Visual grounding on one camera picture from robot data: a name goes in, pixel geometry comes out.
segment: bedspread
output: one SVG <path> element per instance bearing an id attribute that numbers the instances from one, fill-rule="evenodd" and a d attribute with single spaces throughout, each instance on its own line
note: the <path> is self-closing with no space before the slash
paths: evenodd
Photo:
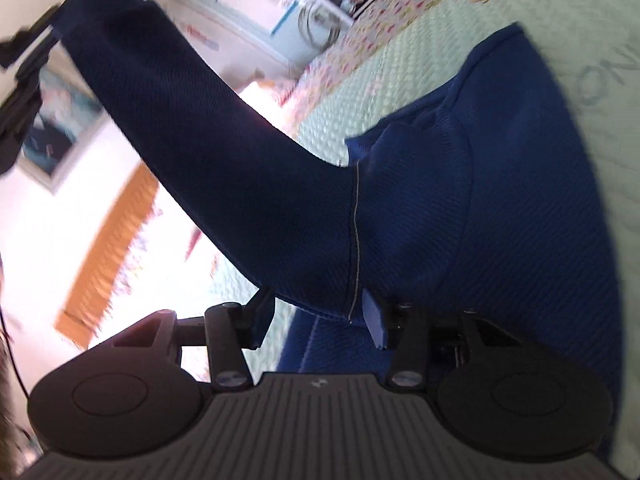
<path id="1" fill-rule="evenodd" d="M 376 0 L 347 33 L 305 70 L 287 103 L 287 133 L 359 66 L 442 0 Z"/>
<path id="2" fill-rule="evenodd" d="M 308 113 L 296 140 L 346 164 L 345 138 L 433 91 L 469 50 L 520 22 L 582 134 L 614 239 L 625 316 L 625 379 L 612 464 L 640 474 L 640 0 L 443 0 L 380 48 Z"/>

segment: black cable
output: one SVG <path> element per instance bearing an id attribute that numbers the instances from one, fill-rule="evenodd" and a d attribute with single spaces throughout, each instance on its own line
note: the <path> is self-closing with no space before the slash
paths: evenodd
<path id="1" fill-rule="evenodd" d="M 22 382 L 22 377 L 20 377 L 20 372 L 18 371 L 18 367 L 15 364 L 14 359 L 14 350 L 11 348 L 11 340 L 9 338 L 9 333 L 6 330 L 6 324 L 4 323 L 4 314 L 2 313 L 2 306 L 0 305 L 0 322 L 2 323 L 2 332 L 4 333 L 4 339 L 6 341 L 6 348 L 9 351 L 9 359 L 11 359 L 11 366 L 14 368 L 15 378 L 18 379 L 18 384 L 20 384 L 20 389 L 24 393 L 24 396 L 29 400 L 29 392 L 27 388 L 24 386 Z"/>

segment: black circular pad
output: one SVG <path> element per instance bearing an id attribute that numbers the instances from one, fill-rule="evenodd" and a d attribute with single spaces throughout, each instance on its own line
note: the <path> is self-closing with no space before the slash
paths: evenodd
<path id="1" fill-rule="evenodd" d="M 94 459 L 130 456 L 164 446 L 195 420 L 202 400 L 186 371 L 146 348 L 101 346 L 33 389 L 29 417 L 47 449 Z"/>
<path id="2" fill-rule="evenodd" d="M 449 375 L 437 405 L 479 450 L 515 460 L 584 452 L 604 434 L 611 398 L 599 379 L 537 348 L 492 348 Z"/>

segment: blue fabric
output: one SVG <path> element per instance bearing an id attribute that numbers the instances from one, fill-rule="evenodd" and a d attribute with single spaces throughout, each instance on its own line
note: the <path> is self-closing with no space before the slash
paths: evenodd
<path id="1" fill-rule="evenodd" d="M 594 370 L 618 404 L 622 329 L 596 181 L 518 25 L 435 92 L 314 157 L 245 105 L 153 2 L 67 0 L 76 66 L 203 232 L 296 315 L 281 368 L 383 374 L 360 292 L 474 309 Z"/>

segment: black mount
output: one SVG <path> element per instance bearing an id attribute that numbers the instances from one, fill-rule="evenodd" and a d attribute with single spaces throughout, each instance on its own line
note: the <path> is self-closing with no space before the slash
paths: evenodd
<path id="1" fill-rule="evenodd" d="M 427 402 L 469 446 L 525 462 L 597 447 L 611 400 L 592 372 L 470 312 L 435 319 L 368 290 L 362 305 L 375 345 L 395 351 L 381 387 Z M 220 395 L 268 389 L 264 380 L 254 386 L 242 349 L 260 347 L 274 306 L 265 287 L 245 306 L 222 303 L 203 317 L 146 317 L 37 384 L 29 416 L 38 437 L 63 454 L 132 456 L 184 434 Z M 207 346 L 210 384 L 179 367 L 183 346 Z M 331 376 L 311 381 L 319 392 L 330 383 Z"/>
<path id="2" fill-rule="evenodd" d="M 58 6 L 51 7 L 31 28 L 0 42 L 0 66 L 8 69 L 46 31 Z M 29 128 L 42 106 L 40 69 L 58 39 L 49 34 L 33 49 L 15 75 L 14 91 L 0 106 L 0 175 L 9 171 L 20 154 Z"/>
<path id="3" fill-rule="evenodd" d="M 609 392 L 586 368 L 476 316 L 435 319 L 365 290 L 378 349 L 395 349 L 386 387 L 420 392 L 461 440 L 511 460 L 560 460 L 595 450 L 612 415 Z"/>

